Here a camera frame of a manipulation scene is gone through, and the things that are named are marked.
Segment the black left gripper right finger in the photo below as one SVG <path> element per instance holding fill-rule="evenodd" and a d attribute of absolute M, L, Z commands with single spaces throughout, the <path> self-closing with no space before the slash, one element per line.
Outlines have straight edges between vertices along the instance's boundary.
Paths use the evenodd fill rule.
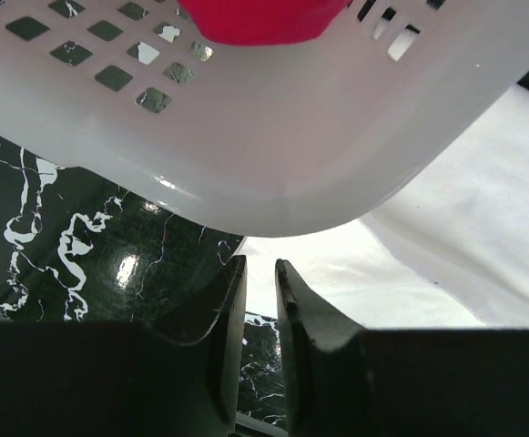
<path fill-rule="evenodd" d="M 369 329 L 275 266 L 291 436 L 529 436 L 529 330 Z"/>

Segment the white printed t-shirt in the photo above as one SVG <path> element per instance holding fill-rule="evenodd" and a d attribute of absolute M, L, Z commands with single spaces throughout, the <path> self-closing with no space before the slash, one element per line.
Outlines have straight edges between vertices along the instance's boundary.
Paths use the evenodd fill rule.
<path fill-rule="evenodd" d="M 277 313 L 274 265 L 373 328 L 529 328 L 529 92 L 507 91 L 373 212 L 284 239 L 249 238 L 249 312 Z"/>

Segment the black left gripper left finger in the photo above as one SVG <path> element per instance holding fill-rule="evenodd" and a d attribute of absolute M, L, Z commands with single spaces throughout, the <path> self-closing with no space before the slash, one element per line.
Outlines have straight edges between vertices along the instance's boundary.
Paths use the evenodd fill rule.
<path fill-rule="evenodd" d="M 226 436 L 247 261 L 154 323 L 0 321 L 0 436 Z"/>

